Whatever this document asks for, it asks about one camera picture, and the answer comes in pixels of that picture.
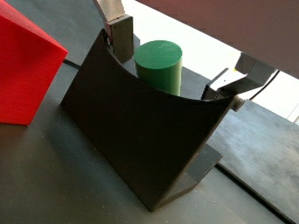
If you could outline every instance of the dark floor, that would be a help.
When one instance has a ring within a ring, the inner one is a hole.
[[[2,223],[284,223],[218,169],[150,213],[61,108],[77,72],[62,66],[30,127],[0,125]]]

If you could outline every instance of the red box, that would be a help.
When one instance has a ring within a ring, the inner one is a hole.
[[[29,125],[69,51],[0,0],[0,123]]]

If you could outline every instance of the gray surface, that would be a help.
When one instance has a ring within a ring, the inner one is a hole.
[[[30,127],[0,124],[0,223],[284,223],[218,171],[150,213],[61,108],[63,66]]]
[[[209,145],[225,169],[299,223],[299,126],[249,101],[230,111]]]
[[[7,0],[69,49],[81,65],[105,25],[93,0]]]

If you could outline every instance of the black panel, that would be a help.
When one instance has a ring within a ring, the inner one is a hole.
[[[197,101],[145,84],[111,54],[105,32],[62,106],[150,210],[173,190],[234,98]]]

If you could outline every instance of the green cylinder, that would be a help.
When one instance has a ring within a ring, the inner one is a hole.
[[[139,79],[173,95],[181,95],[184,50],[170,41],[157,40],[135,50]]]

